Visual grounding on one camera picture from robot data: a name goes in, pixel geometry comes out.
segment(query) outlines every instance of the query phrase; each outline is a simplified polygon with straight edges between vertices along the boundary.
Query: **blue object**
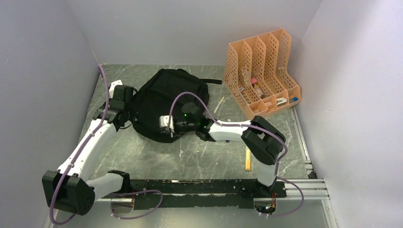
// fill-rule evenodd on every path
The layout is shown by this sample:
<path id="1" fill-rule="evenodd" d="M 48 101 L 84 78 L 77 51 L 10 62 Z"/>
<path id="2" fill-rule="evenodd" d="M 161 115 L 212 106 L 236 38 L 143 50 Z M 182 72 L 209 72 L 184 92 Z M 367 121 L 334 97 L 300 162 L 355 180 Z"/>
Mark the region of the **blue object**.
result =
<path id="1" fill-rule="evenodd" d="M 295 101 L 297 101 L 297 100 L 298 100 L 297 97 L 291 98 L 291 99 L 290 99 L 290 103 L 295 102 Z"/>

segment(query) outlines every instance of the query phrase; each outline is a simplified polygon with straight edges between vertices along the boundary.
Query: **bottle with pink cap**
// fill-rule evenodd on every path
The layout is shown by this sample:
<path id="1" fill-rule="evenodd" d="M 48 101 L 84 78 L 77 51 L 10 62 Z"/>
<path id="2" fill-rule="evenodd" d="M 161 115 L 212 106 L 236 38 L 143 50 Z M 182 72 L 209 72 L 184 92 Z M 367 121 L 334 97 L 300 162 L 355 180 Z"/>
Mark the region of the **bottle with pink cap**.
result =
<path id="1" fill-rule="evenodd" d="M 262 88 L 259 86 L 258 80 L 256 78 L 252 78 L 250 83 L 252 83 L 252 87 L 255 89 L 256 93 L 258 93 L 259 97 L 263 99 L 265 96 Z"/>

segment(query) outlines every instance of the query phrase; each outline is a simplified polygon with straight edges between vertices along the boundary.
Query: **perforated plastic organizer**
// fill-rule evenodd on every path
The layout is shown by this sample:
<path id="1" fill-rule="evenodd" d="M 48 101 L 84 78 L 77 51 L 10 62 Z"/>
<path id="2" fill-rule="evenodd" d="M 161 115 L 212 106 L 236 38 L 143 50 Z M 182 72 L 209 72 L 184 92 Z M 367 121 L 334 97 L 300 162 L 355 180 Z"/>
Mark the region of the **perforated plastic organizer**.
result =
<path id="1" fill-rule="evenodd" d="M 290 47 L 291 36 L 283 29 L 230 43 L 224 83 L 247 118 L 267 116 L 301 101 L 301 89 L 287 73 Z M 251 78 L 258 80 L 263 98 Z M 287 102 L 277 105 L 278 98 Z"/>

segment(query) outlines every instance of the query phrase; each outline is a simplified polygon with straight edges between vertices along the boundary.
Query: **yellow stick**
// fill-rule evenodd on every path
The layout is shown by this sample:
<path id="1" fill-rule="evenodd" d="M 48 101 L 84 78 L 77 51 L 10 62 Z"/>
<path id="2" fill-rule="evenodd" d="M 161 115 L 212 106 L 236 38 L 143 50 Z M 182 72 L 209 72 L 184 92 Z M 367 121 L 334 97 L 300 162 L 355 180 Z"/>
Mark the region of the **yellow stick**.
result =
<path id="1" fill-rule="evenodd" d="M 246 147 L 245 170 L 250 171 L 250 150 Z"/>

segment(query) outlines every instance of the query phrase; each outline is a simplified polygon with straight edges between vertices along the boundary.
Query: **black bag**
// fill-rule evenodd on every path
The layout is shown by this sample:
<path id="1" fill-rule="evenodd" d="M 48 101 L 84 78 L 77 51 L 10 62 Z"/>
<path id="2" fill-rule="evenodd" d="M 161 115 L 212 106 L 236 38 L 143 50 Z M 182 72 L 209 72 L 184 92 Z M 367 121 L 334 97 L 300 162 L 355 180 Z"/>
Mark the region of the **black bag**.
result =
<path id="1" fill-rule="evenodd" d="M 199 79 L 183 69 L 161 69 L 133 96 L 129 105 L 130 121 L 141 135 L 160 143 L 172 143 L 180 136 L 171 137 L 161 131 L 159 119 L 169 115 L 173 100 L 182 92 L 192 92 L 207 104 L 210 98 L 207 83 L 221 84 L 221 80 Z M 203 105 L 192 95 L 181 96 L 173 108 L 175 119 L 184 119 L 181 111 L 185 103 Z"/>

